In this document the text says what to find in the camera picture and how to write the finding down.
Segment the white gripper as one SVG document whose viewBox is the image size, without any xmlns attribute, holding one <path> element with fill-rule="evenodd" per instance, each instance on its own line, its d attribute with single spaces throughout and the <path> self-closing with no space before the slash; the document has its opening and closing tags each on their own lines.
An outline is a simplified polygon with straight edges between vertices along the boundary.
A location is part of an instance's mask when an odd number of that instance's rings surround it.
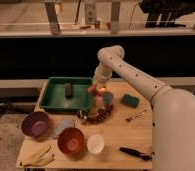
<svg viewBox="0 0 195 171">
<path fill-rule="evenodd" d="M 111 69 L 105 65 L 98 65 L 94 72 L 93 80 L 97 85 L 105 85 L 111 78 Z"/>
</svg>

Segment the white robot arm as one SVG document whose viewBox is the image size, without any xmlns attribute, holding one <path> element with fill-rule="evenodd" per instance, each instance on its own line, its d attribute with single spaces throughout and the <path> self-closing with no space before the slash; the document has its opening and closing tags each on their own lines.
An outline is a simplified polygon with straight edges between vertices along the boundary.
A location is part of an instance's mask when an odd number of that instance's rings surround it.
<svg viewBox="0 0 195 171">
<path fill-rule="evenodd" d="M 124 56 L 119 45 L 100 49 L 95 81 L 102 86 L 117 73 L 150 102 L 153 171 L 195 171 L 195 95 L 144 73 Z"/>
</svg>

